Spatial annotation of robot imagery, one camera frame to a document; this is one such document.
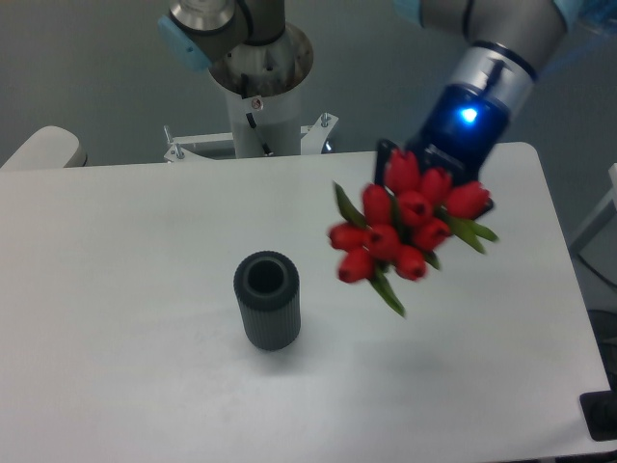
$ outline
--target white chair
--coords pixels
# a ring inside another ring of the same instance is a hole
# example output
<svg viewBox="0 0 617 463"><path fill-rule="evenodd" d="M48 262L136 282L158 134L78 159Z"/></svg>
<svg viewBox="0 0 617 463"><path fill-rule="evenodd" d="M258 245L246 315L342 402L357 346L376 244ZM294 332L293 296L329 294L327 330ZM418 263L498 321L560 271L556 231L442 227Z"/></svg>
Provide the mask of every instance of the white chair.
<svg viewBox="0 0 617 463"><path fill-rule="evenodd" d="M19 147L0 172L83 167L88 155L75 135L60 127L38 130Z"/></svg>

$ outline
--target red tulip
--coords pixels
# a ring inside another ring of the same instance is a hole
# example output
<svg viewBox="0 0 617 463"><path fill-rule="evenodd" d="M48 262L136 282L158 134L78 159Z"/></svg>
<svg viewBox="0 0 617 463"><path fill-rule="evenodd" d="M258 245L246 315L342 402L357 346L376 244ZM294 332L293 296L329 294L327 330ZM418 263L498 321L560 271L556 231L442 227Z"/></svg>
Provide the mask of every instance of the red tulip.
<svg viewBox="0 0 617 463"><path fill-rule="evenodd" d="M443 167L434 167L420 180L420 193L432 205L441 205L452 189L452 176Z"/></svg>
<svg viewBox="0 0 617 463"><path fill-rule="evenodd" d="M430 252L450 236L450 228L440 219L433 217L427 224L415 229L412 241L422 251Z"/></svg>
<svg viewBox="0 0 617 463"><path fill-rule="evenodd" d="M370 280L375 274L375 261L364 248L350 251L338 266L338 279L345 283Z"/></svg>
<svg viewBox="0 0 617 463"><path fill-rule="evenodd" d="M479 181L454 188L445 203L448 214L461 219L477 218L489 202L491 193Z"/></svg>
<svg viewBox="0 0 617 463"><path fill-rule="evenodd" d="M366 230L359 229L347 222L338 224L328 233L332 247L342 251L361 248L366 238Z"/></svg>
<svg viewBox="0 0 617 463"><path fill-rule="evenodd" d="M396 273L412 281L426 275L426 262L422 253L412 246L401 246L396 259Z"/></svg>
<svg viewBox="0 0 617 463"><path fill-rule="evenodd" d="M408 227L417 227L433 216L433 206L417 191L406 191L398 198L401 220Z"/></svg>
<svg viewBox="0 0 617 463"><path fill-rule="evenodd" d="M372 257L378 260L391 261L396 259L401 242L393 227L376 225L368 231L364 245Z"/></svg>
<svg viewBox="0 0 617 463"><path fill-rule="evenodd" d="M411 151L403 156L401 150L393 150L386 169L386 186L395 195L400 195L405 191L416 190L419 182L420 170L416 156Z"/></svg>
<svg viewBox="0 0 617 463"><path fill-rule="evenodd" d="M362 204L368 225L389 225L392 223L389 195L383 186L373 183L366 185L362 193Z"/></svg>

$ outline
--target green leaf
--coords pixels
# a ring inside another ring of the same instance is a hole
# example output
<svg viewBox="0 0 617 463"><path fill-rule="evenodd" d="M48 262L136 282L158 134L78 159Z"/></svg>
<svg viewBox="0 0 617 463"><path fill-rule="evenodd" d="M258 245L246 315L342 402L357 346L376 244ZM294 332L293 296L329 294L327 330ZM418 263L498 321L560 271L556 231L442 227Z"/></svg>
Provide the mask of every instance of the green leaf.
<svg viewBox="0 0 617 463"><path fill-rule="evenodd" d="M349 222L356 227L360 227L361 229L366 228L366 219L364 216L360 214L360 212L354 207L354 205L349 201L345 191L342 187L335 183L335 195L336 195L336 204L338 205L338 212L343 219Z"/></svg>
<svg viewBox="0 0 617 463"><path fill-rule="evenodd" d="M482 243L480 243L480 240L475 235L473 228L467 220L448 216L447 225L450 227L450 231L452 232L452 234L457 235L459 238L469 244L473 249L475 249L478 253L486 254L484 246L482 246Z"/></svg>
<svg viewBox="0 0 617 463"><path fill-rule="evenodd" d="M394 228L398 233L398 238L401 242L404 242L405 238L405 228L403 227L403 220L401 219L401 208L398 205L398 200L394 195L389 195L390 202L390 214L392 216L392 223L394 224Z"/></svg>
<svg viewBox="0 0 617 463"><path fill-rule="evenodd" d="M468 222L473 232L477 234L478 236L480 236L481 238L484 238L488 241L492 241L494 243L496 241L499 241L499 237L495 234L494 231L492 231L488 227L484 227L483 225L480 225L472 220L469 220Z"/></svg>
<svg viewBox="0 0 617 463"><path fill-rule="evenodd" d="M388 279L379 267L375 268L375 277L370 283L391 309L402 317L405 317L405 307L403 307L401 301L399 301L396 294L394 294L392 286L389 285Z"/></svg>
<svg viewBox="0 0 617 463"><path fill-rule="evenodd" d="M440 260L437 257L437 254L435 253L422 253L422 254L424 254L424 260L426 260L426 263L428 263L435 270L442 270L442 264L440 263Z"/></svg>

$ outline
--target metal bracket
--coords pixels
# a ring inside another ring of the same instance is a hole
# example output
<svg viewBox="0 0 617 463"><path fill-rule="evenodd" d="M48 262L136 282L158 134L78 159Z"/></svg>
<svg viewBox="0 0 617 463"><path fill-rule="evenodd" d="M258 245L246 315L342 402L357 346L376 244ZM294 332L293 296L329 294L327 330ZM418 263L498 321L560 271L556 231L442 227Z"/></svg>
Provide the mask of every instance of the metal bracket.
<svg viewBox="0 0 617 463"><path fill-rule="evenodd" d="M338 117L329 113L323 113L314 125L303 125L300 127L301 154L321 154L332 152L333 147L330 143ZM233 150L233 136L231 133L215 133L210 135L195 135L189 137L174 137L168 126L164 126L167 141L167 152L165 159L168 162L184 161L207 161L213 158L204 157L196 152Z"/></svg>

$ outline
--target blue led light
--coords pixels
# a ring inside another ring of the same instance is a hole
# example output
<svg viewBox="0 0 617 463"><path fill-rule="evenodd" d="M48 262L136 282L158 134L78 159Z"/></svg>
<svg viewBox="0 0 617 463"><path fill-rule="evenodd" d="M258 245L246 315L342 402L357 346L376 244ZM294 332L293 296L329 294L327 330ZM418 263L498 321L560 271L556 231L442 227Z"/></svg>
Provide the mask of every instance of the blue led light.
<svg viewBox="0 0 617 463"><path fill-rule="evenodd" d="M475 122L475 118L478 117L478 112L473 109L473 108L467 108L461 111L461 118L463 118L463 121L465 121L466 123L474 123Z"/></svg>

